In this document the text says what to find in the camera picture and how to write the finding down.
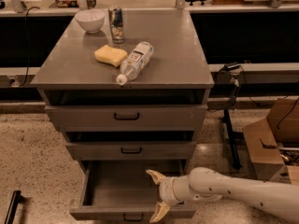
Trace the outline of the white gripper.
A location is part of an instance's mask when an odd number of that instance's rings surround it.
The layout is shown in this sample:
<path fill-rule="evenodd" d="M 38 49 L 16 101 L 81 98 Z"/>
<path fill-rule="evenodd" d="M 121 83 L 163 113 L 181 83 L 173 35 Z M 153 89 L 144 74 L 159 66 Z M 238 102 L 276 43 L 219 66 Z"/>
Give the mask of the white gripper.
<path fill-rule="evenodd" d="M 155 212 L 149 220 L 150 223 L 156 223 L 166 216 L 172 205 L 176 204 L 173 190 L 174 178 L 165 177 L 165 175 L 151 169 L 148 169 L 146 173 L 151 176 L 156 185 L 159 185 L 159 195 L 162 202 L 156 203 Z"/>

